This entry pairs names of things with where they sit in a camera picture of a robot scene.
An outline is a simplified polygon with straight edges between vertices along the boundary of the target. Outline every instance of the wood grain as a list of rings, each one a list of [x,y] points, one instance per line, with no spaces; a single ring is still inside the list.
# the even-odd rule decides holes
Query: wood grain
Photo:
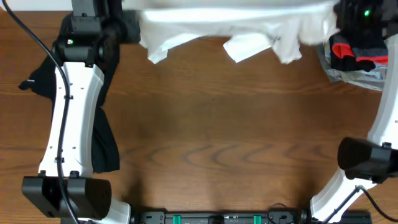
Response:
[[[48,45],[64,12],[18,16]],[[157,65],[138,45],[124,45],[104,109],[121,154],[109,179],[113,195],[167,210],[265,210],[275,202],[305,204],[337,169],[345,136],[365,138],[381,94],[330,84],[314,48],[279,63],[271,50],[234,63],[223,38],[194,40]],[[21,194],[36,175],[50,132],[50,100],[18,84],[45,54],[6,14],[0,14],[0,223],[59,223]],[[388,180],[371,191],[398,217]],[[387,223],[361,197],[374,223]]]

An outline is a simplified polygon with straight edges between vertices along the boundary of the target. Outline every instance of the red object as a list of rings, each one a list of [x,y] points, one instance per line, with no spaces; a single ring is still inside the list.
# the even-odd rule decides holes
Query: red object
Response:
[[[377,56],[377,57],[357,57],[355,59],[357,62],[362,60],[371,60],[374,63],[379,63],[382,65],[388,65],[388,56]]]
[[[349,44],[338,43],[333,44],[333,52],[338,58],[343,58],[344,56],[354,57],[354,52],[351,50],[351,46]]]
[[[333,44],[332,51],[333,51],[333,53],[335,53],[335,55],[338,58],[343,58],[345,56],[354,57],[354,52],[351,49],[351,46],[349,44],[345,44],[345,43]],[[358,57],[358,58],[355,58],[355,60],[357,62],[360,62],[362,60],[370,60],[372,62],[379,63],[382,65],[388,65],[388,55],[375,56],[375,57]]]

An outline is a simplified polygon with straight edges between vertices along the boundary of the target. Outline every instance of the black cable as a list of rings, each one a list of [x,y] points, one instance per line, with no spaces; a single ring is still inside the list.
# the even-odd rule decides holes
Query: black cable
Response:
[[[268,211],[267,211],[267,219],[268,219],[268,221],[270,221],[272,224],[276,224],[276,223],[275,223],[274,221],[272,221],[271,218],[269,218],[269,211],[270,211],[271,209],[273,209],[273,208],[274,208],[275,206],[277,206],[277,205],[283,206],[283,207],[285,207],[285,208],[287,209],[286,205],[284,205],[284,204],[282,204],[282,203],[275,203],[275,204],[271,205],[271,206],[268,208]]]
[[[65,201],[70,216],[73,218],[73,221],[75,221],[76,224],[80,224],[75,211],[73,211],[72,205],[70,204],[67,190],[65,187],[65,183],[63,182],[63,173],[62,173],[62,144],[63,144],[63,135],[65,133],[65,125],[67,121],[67,114],[68,114],[68,108],[69,108],[69,99],[70,99],[70,89],[69,89],[69,83],[67,76],[63,72],[60,64],[57,62],[55,59],[54,55],[51,53],[51,51],[43,44],[43,42],[32,32],[30,29],[13,13],[13,11],[10,9],[10,7],[7,4],[6,0],[2,0],[2,3],[4,7],[6,8],[6,11],[8,14],[17,22],[19,26],[21,26],[49,55],[49,57],[52,59],[54,62],[55,66],[59,70],[63,84],[65,85],[65,106],[63,107],[63,114],[62,114],[62,122],[61,122],[61,128],[60,128],[60,136],[58,139],[58,149],[57,149],[57,170],[58,170],[58,181],[60,184],[60,191],[63,197],[63,200]]]
[[[361,185],[356,187],[359,190],[362,190],[363,193],[368,197],[369,201],[371,201],[373,207],[376,209],[376,211],[383,216],[385,219],[392,221],[392,222],[398,222],[398,219],[396,218],[391,218],[390,216],[388,216],[387,214],[385,214],[380,208],[379,206],[376,204],[376,202],[373,200],[373,198],[371,197],[371,195],[369,194],[369,192]]]

